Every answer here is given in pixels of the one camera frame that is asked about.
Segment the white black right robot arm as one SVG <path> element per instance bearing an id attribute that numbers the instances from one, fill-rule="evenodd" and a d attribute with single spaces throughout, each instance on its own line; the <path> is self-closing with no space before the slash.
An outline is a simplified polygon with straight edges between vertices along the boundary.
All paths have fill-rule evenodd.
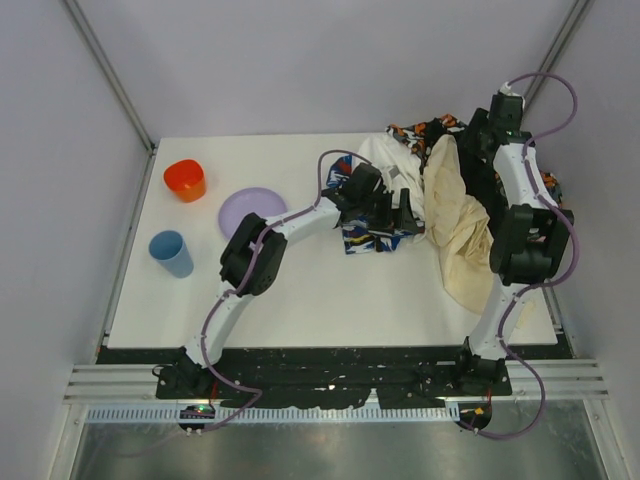
<path id="1" fill-rule="evenodd" d="M 495 99 L 475 111 L 458 139 L 466 192 L 486 209 L 494 238 L 489 299 L 455 363 L 454 385 L 466 395 L 507 382 L 505 348 L 526 295 L 556 275 L 574 223 L 546 191 L 522 117 L 520 99 Z"/>

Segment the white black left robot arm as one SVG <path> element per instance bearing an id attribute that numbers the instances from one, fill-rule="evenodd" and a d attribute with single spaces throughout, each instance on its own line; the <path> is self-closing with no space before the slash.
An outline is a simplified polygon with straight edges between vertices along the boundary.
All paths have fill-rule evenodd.
<path id="1" fill-rule="evenodd" d="M 263 218 L 247 214 L 221 257 L 220 291 L 195 337 L 175 360 L 158 368 L 161 394 L 205 398 L 226 385 L 260 397 L 261 389 L 225 378 L 215 367 L 226 341 L 246 306 L 275 282 L 286 250 L 318 233 L 356 225 L 379 239 L 423 233 L 408 188 L 393 191 L 382 172 L 364 157 L 338 151 L 327 175 L 318 177 L 311 206 Z"/>

